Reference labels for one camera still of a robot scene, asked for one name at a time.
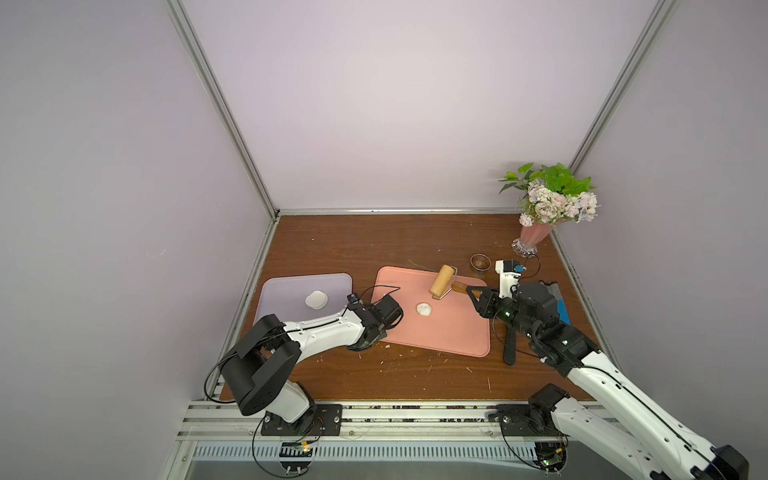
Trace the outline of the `wooden rolling pin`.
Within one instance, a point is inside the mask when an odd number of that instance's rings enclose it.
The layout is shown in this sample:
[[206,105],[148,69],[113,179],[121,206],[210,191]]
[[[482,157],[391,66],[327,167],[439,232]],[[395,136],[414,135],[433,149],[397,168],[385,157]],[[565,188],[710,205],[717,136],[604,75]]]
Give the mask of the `wooden rolling pin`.
[[442,300],[449,293],[467,295],[468,284],[458,278],[458,268],[444,264],[438,271],[428,292],[435,300]]

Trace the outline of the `pink silicone mat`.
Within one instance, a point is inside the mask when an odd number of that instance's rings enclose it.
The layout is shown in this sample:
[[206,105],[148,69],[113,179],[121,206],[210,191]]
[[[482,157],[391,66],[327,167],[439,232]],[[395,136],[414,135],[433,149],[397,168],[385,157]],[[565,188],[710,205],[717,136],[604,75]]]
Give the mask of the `pink silicone mat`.
[[[473,307],[467,295],[449,293],[442,300],[433,299],[428,290],[437,272],[394,266],[379,269],[372,300],[387,293],[399,303],[404,317],[387,332],[385,341],[392,344],[482,358],[490,353],[490,325]],[[476,278],[459,276],[468,286],[484,287]],[[429,317],[420,316],[416,305],[432,306]]]

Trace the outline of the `small dough piece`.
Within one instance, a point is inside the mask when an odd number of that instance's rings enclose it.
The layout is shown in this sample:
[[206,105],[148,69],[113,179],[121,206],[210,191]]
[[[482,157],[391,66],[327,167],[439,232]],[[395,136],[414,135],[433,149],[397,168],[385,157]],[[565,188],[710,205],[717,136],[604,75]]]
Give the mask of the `small dough piece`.
[[426,302],[422,302],[416,305],[416,311],[420,316],[429,317],[432,314],[432,306]]

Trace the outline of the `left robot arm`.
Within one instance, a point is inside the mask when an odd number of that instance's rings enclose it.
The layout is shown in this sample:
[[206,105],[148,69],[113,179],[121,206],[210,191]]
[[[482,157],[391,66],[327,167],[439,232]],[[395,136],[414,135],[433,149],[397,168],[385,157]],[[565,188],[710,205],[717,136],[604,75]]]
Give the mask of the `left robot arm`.
[[227,351],[220,373],[242,415],[267,411],[294,423],[314,408],[304,389],[290,380],[296,365],[338,347],[367,350],[403,318],[389,294],[374,303],[350,294],[341,311],[311,320],[283,322],[266,315]]

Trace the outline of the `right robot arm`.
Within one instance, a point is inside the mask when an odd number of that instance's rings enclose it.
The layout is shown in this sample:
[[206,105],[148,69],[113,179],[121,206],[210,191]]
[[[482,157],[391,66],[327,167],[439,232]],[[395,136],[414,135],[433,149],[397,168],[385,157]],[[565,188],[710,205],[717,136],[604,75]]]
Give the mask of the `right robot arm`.
[[531,402],[561,434],[585,444],[633,479],[746,479],[750,466],[731,445],[715,446],[684,426],[631,382],[579,329],[563,322],[556,301],[541,284],[503,293],[472,287],[477,313],[499,320],[529,341],[540,361],[588,393],[617,419],[592,417],[554,385]]

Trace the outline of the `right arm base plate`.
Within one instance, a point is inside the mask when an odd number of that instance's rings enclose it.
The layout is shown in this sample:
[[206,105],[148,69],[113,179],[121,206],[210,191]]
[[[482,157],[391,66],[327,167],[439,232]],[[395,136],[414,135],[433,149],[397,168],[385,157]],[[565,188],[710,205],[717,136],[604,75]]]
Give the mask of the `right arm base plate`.
[[554,424],[552,412],[530,404],[501,404],[488,415],[488,421],[498,424],[505,436],[562,437],[564,433]]

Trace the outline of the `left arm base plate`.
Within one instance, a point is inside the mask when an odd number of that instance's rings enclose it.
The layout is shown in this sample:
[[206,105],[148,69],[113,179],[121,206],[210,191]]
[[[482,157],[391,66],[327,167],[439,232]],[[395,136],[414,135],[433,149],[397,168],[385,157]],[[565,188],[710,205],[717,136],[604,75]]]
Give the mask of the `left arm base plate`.
[[278,437],[339,436],[343,406],[341,404],[311,405],[297,420],[289,422],[277,414],[267,412],[260,434]]

